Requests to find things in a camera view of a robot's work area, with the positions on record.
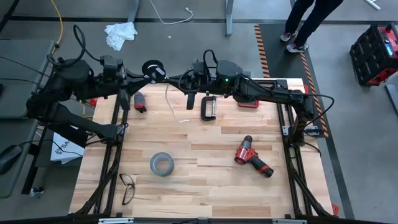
clamp handle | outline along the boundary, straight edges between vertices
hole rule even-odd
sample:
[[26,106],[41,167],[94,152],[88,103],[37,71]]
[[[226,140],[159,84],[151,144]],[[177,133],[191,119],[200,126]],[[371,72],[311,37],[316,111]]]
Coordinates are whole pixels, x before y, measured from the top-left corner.
[[[211,109],[211,116],[206,116],[206,103],[207,101],[213,101],[213,108]],[[200,106],[200,117],[204,121],[213,121],[216,119],[216,96],[205,96],[201,99]]]

white paper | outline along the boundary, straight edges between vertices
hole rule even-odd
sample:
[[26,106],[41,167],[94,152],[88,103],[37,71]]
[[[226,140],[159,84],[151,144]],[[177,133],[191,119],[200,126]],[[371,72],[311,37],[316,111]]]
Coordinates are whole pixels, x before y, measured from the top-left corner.
[[81,157],[75,153],[78,153],[80,155],[84,155],[85,153],[85,149],[65,139],[57,133],[54,133],[53,141],[56,142],[62,148],[62,150],[64,150],[64,152],[62,152],[59,147],[53,142],[50,158],[52,162],[61,161],[62,164],[65,164],[71,160]]
[[117,51],[122,49],[125,40],[134,40],[134,35],[138,34],[132,22],[107,25],[105,32],[108,35],[106,43]]

duct tape roll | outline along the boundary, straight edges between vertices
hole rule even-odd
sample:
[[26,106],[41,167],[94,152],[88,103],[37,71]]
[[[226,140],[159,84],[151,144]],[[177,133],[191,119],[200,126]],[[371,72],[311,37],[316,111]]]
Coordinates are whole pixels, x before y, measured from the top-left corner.
[[[159,170],[159,163],[162,161],[168,161],[169,162],[169,167],[164,169],[164,170]],[[161,177],[166,177],[170,175],[173,170],[174,170],[174,161],[172,157],[165,153],[165,152],[159,152],[155,154],[151,159],[150,159],[150,169],[152,172],[158,176]]]

jeans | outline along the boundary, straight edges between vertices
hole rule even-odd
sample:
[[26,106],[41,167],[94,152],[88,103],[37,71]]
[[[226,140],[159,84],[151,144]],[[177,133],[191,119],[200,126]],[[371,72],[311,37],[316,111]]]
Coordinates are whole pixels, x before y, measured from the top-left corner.
[[[286,22],[285,32],[293,34],[299,26],[304,12],[313,4],[315,0],[297,0],[293,6],[292,12]],[[310,35],[316,31],[319,25],[333,12],[343,0],[316,0],[313,11],[304,22],[294,40],[296,46],[303,46]]]

sneaker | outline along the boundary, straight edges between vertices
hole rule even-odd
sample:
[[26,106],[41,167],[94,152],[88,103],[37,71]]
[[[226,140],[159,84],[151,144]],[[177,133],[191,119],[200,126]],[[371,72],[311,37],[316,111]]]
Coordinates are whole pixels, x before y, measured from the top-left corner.
[[288,32],[284,32],[281,36],[280,36],[280,40],[283,42],[288,42],[290,40],[290,38],[297,34],[297,32],[292,33],[288,33]]
[[288,46],[286,46],[286,49],[290,53],[305,53],[309,47],[310,46],[308,46],[308,44],[304,44],[301,47],[297,47],[295,43],[292,43],[292,44],[289,44]]

